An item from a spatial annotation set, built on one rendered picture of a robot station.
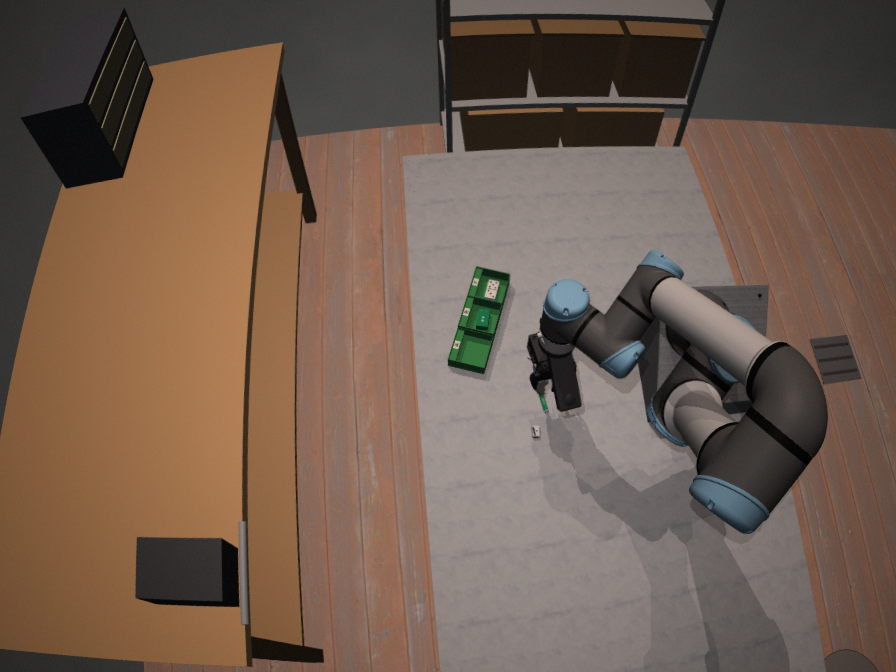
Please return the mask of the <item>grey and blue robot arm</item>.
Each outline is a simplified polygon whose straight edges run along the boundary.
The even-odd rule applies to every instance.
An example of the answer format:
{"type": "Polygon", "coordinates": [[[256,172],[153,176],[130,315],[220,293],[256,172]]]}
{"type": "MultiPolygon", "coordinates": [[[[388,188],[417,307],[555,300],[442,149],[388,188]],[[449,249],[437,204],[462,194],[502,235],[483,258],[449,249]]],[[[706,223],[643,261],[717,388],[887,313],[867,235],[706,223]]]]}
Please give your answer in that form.
{"type": "Polygon", "coordinates": [[[652,250],[605,315],[590,304],[581,283],[557,281],[543,302],[537,337],[554,354],[576,347],[622,379],[643,356],[640,339],[655,317],[667,324],[668,342],[682,358],[652,396],[647,418],[666,439],[689,445],[697,457],[690,494],[750,534],[820,450],[828,423],[826,398],[799,351],[783,341],[773,343],[729,313],[719,296],[693,289],[683,276],[676,263],[652,250]],[[739,382],[754,403],[735,421],[722,400],[739,382]]]}

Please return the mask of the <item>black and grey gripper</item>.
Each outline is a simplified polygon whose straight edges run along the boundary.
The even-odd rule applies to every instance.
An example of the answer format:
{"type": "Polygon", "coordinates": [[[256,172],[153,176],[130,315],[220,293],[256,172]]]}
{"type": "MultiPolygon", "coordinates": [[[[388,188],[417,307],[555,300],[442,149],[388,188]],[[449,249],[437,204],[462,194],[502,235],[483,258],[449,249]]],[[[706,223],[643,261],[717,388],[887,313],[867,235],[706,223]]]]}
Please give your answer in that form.
{"type": "MultiPolygon", "coordinates": [[[[537,332],[537,333],[539,333],[539,332],[537,332]]],[[[541,345],[539,338],[536,336],[537,333],[529,335],[527,349],[528,349],[529,355],[530,355],[532,363],[533,363],[533,371],[534,371],[530,375],[530,382],[531,382],[533,389],[541,396],[541,395],[545,395],[545,393],[544,393],[545,386],[549,383],[548,380],[551,379],[547,355],[550,357],[553,357],[553,358],[563,358],[563,357],[568,356],[574,349],[566,354],[551,353],[551,352],[547,351],[541,345]],[[540,347],[542,347],[542,350],[540,349],[538,343],[540,344],[540,347]],[[536,358],[536,360],[535,360],[535,358],[536,358]],[[538,364],[536,363],[536,361],[538,362],[538,364]],[[539,374],[538,372],[541,374],[539,374]]]]}

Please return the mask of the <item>green rack of bins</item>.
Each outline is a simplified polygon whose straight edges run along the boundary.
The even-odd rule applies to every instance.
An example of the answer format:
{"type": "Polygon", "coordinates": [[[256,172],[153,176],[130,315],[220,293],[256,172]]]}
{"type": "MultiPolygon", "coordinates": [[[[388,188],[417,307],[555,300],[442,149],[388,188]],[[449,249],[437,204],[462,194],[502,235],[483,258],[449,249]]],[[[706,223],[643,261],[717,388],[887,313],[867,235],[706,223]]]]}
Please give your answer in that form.
{"type": "Polygon", "coordinates": [[[476,266],[449,353],[448,366],[485,373],[508,282],[509,273],[476,266]],[[500,281],[495,301],[484,298],[489,279],[500,281]],[[476,329],[479,308],[490,310],[487,331],[476,329]]]}

